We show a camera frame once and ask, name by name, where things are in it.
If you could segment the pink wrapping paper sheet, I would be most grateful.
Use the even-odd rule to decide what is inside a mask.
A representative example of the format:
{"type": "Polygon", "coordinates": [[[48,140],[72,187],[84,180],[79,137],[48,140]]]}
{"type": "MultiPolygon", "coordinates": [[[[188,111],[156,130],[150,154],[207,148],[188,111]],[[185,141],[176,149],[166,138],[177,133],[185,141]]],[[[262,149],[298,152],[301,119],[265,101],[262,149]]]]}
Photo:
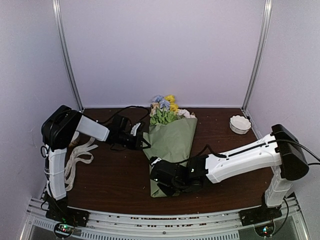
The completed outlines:
{"type": "Polygon", "coordinates": [[[143,152],[148,159],[159,157],[171,163],[190,156],[197,127],[197,118],[182,118],[168,124],[150,125],[144,139],[151,145],[143,152]]]}

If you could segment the blue flower stem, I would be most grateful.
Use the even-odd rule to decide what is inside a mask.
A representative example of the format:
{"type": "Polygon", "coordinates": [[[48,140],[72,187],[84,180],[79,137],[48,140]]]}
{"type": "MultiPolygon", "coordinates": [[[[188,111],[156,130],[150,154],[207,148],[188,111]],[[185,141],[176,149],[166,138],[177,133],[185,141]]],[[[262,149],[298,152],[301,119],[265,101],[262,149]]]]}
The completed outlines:
{"type": "Polygon", "coordinates": [[[160,108],[165,108],[165,109],[169,109],[170,108],[170,102],[168,100],[165,99],[164,96],[162,95],[156,95],[153,99],[152,99],[153,103],[158,103],[160,108]]]}

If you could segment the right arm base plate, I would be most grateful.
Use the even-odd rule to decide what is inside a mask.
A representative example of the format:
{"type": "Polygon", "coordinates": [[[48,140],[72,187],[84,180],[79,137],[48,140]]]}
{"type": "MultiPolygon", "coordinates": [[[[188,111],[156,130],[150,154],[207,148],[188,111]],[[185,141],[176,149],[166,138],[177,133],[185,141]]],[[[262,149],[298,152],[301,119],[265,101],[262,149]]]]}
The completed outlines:
{"type": "Polygon", "coordinates": [[[255,233],[263,238],[269,238],[274,234],[276,228],[274,220],[281,216],[282,211],[278,207],[259,206],[239,212],[242,226],[254,226],[255,233]]]}

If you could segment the white printed ribbon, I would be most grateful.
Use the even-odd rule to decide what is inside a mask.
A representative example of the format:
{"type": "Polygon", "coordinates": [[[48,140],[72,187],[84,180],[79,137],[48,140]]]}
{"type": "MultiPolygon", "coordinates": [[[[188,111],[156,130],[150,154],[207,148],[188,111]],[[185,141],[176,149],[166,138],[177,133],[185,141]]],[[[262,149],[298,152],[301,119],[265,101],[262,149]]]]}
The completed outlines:
{"type": "Polygon", "coordinates": [[[98,147],[97,144],[94,144],[95,140],[95,138],[91,137],[87,143],[78,145],[72,150],[64,168],[64,185],[66,192],[71,191],[74,187],[77,163],[90,164],[94,160],[94,156],[90,151],[98,147]]]}

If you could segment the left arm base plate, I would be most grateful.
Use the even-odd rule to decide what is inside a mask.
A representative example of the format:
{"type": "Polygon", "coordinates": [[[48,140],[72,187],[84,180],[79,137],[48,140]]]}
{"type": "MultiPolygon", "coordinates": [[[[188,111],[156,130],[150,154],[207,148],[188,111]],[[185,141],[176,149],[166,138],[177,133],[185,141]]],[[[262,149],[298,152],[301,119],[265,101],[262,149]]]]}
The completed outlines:
{"type": "Polygon", "coordinates": [[[90,213],[85,210],[68,208],[68,214],[53,209],[47,210],[45,216],[57,223],[53,227],[53,233],[59,239],[70,237],[77,227],[86,227],[90,213]]]}

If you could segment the peach flower stem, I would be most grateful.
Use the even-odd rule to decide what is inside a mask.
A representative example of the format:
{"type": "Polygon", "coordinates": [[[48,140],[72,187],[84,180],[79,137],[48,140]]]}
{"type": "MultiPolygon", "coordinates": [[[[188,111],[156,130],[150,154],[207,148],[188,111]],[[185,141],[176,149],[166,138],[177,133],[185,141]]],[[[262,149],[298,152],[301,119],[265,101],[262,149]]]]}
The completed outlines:
{"type": "Polygon", "coordinates": [[[150,105],[150,117],[154,116],[157,113],[157,109],[160,108],[160,103],[159,102],[153,102],[150,105]]]}

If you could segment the pink rose stem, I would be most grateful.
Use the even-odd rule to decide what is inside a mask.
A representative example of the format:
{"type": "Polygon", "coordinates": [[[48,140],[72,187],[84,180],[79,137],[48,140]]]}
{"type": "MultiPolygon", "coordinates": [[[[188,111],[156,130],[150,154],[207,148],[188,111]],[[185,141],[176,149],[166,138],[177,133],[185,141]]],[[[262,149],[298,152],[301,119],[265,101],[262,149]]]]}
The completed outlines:
{"type": "Polygon", "coordinates": [[[197,118],[196,115],[193,112],[190,113],[187,109],[178,108],[175,113],[176,113],[177,119],[184,119],[184,118],[186,118],[186,119],[196,119],[197,118]]]}

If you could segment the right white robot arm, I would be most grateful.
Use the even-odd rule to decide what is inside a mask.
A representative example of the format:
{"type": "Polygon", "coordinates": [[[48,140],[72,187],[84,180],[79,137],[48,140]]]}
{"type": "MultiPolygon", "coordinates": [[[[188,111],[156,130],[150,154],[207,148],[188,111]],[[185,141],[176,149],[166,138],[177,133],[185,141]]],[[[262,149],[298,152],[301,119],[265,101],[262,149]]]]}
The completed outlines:
{"type": "Polygon", "coordinates": [[[259,220],[268,220],[285,198],[293,182],[307,175],[310,164],[304,152],[309,149],[283,125],[272,126],[270,134],[242,147],[223,153],[199,154],[181,162],[151,157],[150,179],[166,196],[201,190],[204,182],[217,184],[225,179],[262,168],[272,167],[270,186],[256,210],[259,220]]]}

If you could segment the pale yellow flower stem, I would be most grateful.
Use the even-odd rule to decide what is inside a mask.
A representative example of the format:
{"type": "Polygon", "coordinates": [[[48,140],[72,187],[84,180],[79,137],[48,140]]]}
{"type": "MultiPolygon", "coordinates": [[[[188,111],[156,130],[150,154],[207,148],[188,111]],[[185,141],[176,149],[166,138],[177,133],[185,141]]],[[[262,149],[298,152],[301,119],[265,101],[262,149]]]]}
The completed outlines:
{"type": "Polygon", "coordinates": [[[157,108],[150,117],[150,125],[167,125],[177,120],[177,116],[172,111],[157,108]]]}

